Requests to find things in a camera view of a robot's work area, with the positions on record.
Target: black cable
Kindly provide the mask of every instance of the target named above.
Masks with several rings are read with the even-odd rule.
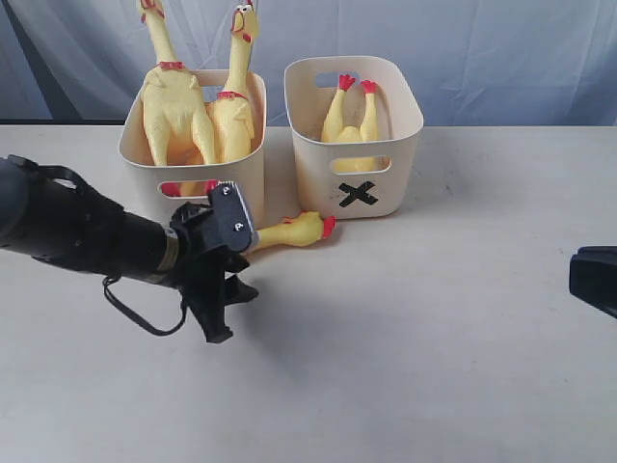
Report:
[[[152,335],[158,336],[158,337],[161,337],[161,338],[166,337],[166,336],[171,336],[172,334],[176,333],[180,328],[182,328],[182,325],[186,321],[186,313],[187,313],[187,306],[184,303],[184,301],[182,301],[182,303],[180,304],[180,310],[182,311],[182,318],[180,319],[180,322],[177,325],[175,325],[175,327],[172,328],[169,331],[159,330],[158,328],[155,328],[154,326],[149,324],[143,317],[141,317],[140,315],[138,315],[137,313],[133,312],[131,309],[126,307],[120,301],[120,299],[118,299],[112,293],[112,291],[109,288],[109,286],[116,284],[120,280],[121,280],[121,277],[107,277],[107,278],[105,278],[103,280],[103,288],[104,288],[103,294],[105,295],[105,299],[107,299],[107,301],[112,306],[114,306],[121,313],[123,313],[126,317],[128,317],[128,319],[130,319],[133,323],[136,323],[137,325],[139,325],[140,327],[142,327],[143,329],[145,329],[146,331],[148,331]]]

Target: black x mark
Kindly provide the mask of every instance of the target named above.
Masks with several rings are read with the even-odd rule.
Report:
[[[349,204],[353,203],[355,200],[360,200],[363,203],[367,203],[368,205],[374,205],[379,200],[375,198],[373,195],[366,193],[368,190],[373,188],[375,183],[372,181],[366,181],[358,188],[354,188],[353,186],[348,185],[347,183],[341,183],[338,187],[339,190],[344,191],[345,193],[349,193],[349,196],[345,198],[341,203],[341,207],[347,207]]]

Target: rubber chicken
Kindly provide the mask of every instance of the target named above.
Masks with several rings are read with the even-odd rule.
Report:
[[[247,99],[247,73],[253,43],[258,35],[255,7],[251,0],[247,0],[247,4],[236,7],[233,14],[227,83],[218,93],[217,100],[207,108],[218,136],[222,162],[236,161],[251,154],[255,124]]]
[[[207,195],[210,190],[219,184],[217,180],[209,180],[203,185],[203,194]],[[177,183],[164,183],[163,194],[171,198],[181,196],[180,185]],[[284,217],[282,222],[274,227],[268,227],[257,231],[259,242],[249,250],[250,253],[273,246],[287,245],[295,247],[307,247],[316,242],[329,238],[336,226],[336,218],[322,219],[319,212],[302,211],[298,217]]]
[[[216,163],[214,129],[200,83],[175,56],[161,0],[138,0],[137,9],[148,26],[158,62],[146,75],[141,92],[144,130],[154,165]],[[199,154],[178,159],[195,147]],[[170,162],[168,156],[176,159]]]
[[[361,143],[379,140],[377,105],[375,102],[377,84],[375,82],[363,80],[360,83],[364,88],[366,98],[364,120],[360,128],[344,126],[343,102],[347,95],[347,91],[355,82],[356,79],[351,75],[346,74],[339,76],[338,89],[336,89],[335,97],[332,100],[330,110],[328,111],[321,131],[321,141],[323,143]],[[338,159],[333,164],[333,169],[339,173],[372,172],[376,171],[378,168],[377,161],[378,159],[375,157]]]

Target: storage bin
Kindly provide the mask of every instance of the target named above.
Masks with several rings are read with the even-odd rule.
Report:
[[[225,85],[227,69],[194,70],[202,87]],[[263,142],[266,125],[266,87],[263,79],[252,72],[247,77],[249,99],[253,108],[255,138],[253,152],[238,161],[200,166],[153,165],[148,139],[144,131],[143,104],[138,95],[130,109],[120,140],[120,154],[137,187],[140,199],[151,220],[167,223],[174,211],[188,202],[203,203],[205,197],[171,198],[163,194],[162,185],[168,182],[235,181],[242,191],[257,227],[264,218],[264,161]]]
[[[352,74],[378,84],[376,94],[380,140],[325,144],[319,140],[336,91],[337,77]],[[332,76],[331,84],[317,82]],[[392,62],[372,56],[309,58],[284,74],[287,116],[291,125],[298,194],[302,207],[337,219],[391,214],[403,202],[424,118],[403,73]],[[360,126],[364,93],[359,85],[345,98],[345,125]],[[370,173],[336,173],[335,160],[379,157],[381,168]]]

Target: table surface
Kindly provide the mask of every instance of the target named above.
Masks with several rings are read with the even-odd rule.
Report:
[[[0,140],[140,212],[120,132]],[[617,244],[616,146],[614,128],[425,128],[400,210],[255,257],[261,295],[218,346],[192,319],[152,337],[99,277],[3,254],[0,461],[616,461],[617,323],[568,292],[578,247]],[[275,221],[298,209],[288,129],[266,159]],[[117,294],[177,320],[173,291]]]

